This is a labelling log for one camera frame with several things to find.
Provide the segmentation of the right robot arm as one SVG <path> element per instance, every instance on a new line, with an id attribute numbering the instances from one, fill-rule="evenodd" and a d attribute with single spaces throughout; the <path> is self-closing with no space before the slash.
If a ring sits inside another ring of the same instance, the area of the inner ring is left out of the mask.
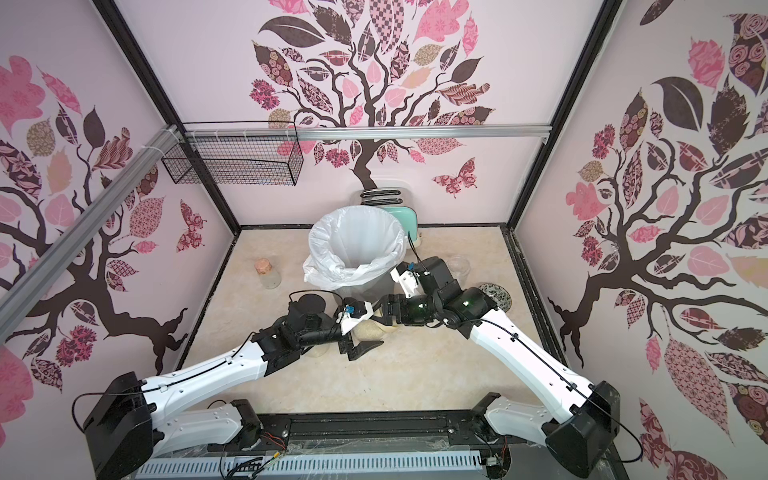
<path id="1" fill-rule="evenodd" d="M 554 358 L 489 295 L 477 287 L 462 288 L 442 259 L 402 262 L 390 276 L 403 292 L 377 302 L 379 322 L 445 326 L 491 353 L 543 405 L 537 409 L 502 396 L 493 398 L 481 410 L 493 433 L 543 445 L 561 466 L 587 477 L 625 428 L 619 392 L 610 383 L 594 383 Z"/>

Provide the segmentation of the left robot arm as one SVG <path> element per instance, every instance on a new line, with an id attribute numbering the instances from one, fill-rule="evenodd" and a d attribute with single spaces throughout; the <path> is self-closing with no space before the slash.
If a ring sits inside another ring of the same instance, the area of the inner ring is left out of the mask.
<path id="1" fill-rule="evenodd" d="M 79 429 L 98 479 L 121 479 L 136 471 L 171 436 L 162 425 L 189 407 L 241 383 L 271 375 L 299 360 L 310 348 L 335 343 L 354 361 L 379 341 L 354 342 L 352 330 L 365 321 L 384 324 L 381 307 L 351 297 L 334 315 L 324 299 L 307 293 L 288 305 L 271 326 L 249 333 L 235 349 L 166 375 L 145 379 L 128 372 L 113 379 Z"/>

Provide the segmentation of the glass jar with rice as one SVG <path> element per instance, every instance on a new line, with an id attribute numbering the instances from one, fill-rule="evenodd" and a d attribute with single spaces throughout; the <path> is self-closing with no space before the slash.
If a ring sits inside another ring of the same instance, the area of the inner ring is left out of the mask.
<path id="1" fill-rule="evenodd" d="M 460 285 L 465 286 L 471 272 L 470 262 L 461 255 L 451 255 L 446 258 L 445 263 L 451 272 L 451 275 Z"/>

